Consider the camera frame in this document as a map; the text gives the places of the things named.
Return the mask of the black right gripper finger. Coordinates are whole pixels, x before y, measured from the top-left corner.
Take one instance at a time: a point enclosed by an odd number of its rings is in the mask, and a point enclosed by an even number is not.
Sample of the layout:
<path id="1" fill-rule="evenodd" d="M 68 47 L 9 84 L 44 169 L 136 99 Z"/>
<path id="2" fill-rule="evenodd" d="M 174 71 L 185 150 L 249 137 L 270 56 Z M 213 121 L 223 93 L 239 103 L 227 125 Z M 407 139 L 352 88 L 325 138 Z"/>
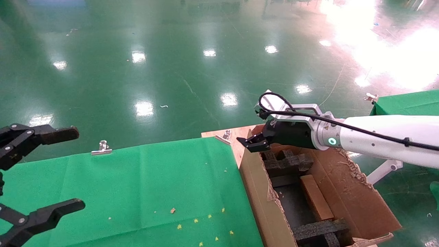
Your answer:
<path id="1" fill-rule="evenodd" d="M 251 134 L 251 136 L 244 138 L 244 137 L 237 137 L 237 141 L 242 144 L 243 146 L 251 146 L 251 145 L 265 145 L 269 146 L 270 143 L 268 142 L 267 138 L 264 136 L 262 132 Z"/>
<path id="2" fill-rule="evenodd" d="M 270 150 L 270 144 L 267 142 L 253 142 L 248 140 L 245 147 L 251 153 L 260 153 Z"/>

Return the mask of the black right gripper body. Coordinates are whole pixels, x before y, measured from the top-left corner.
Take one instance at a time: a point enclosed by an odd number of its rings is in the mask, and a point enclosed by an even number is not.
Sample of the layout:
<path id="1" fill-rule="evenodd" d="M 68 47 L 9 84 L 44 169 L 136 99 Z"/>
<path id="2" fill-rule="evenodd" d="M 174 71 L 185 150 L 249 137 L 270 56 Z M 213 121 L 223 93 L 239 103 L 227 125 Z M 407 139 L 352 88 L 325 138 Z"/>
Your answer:
<path id="1" fill-rule="evenodd" d="M 317 146 L 312 140 L 312 133 L 312 120 L 272 119 L 265 124 L 262 130 L 262 135 L 269 144 L 276 143 L 317 150 Z"/>

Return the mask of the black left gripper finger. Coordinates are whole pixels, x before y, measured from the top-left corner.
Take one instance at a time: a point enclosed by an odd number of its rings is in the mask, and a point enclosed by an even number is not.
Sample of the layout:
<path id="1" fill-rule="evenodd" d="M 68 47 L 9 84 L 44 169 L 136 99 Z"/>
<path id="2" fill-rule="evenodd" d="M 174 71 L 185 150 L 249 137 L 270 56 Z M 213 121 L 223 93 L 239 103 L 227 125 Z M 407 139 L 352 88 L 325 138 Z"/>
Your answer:
<path id="1" fill-rule="evenodd" d="M 9 170 L 42 144 L 56 144 L 79 138 L 76 127 L 55 129 L 50 125 L 12 124 L 0 130 L 0 168 Z"/>
<path id="2" fill-rule="evenodd" d="M 4 204 L 0 206 L 0 218 L 12 224 L 12 227 L 1 235 L 1 246 L 22 247 L 33 236 L 56 228 L 63 216 L 83 210 L 86 204 L 83 200 L 75 198 L 39 208 L 28 215 Z"/>

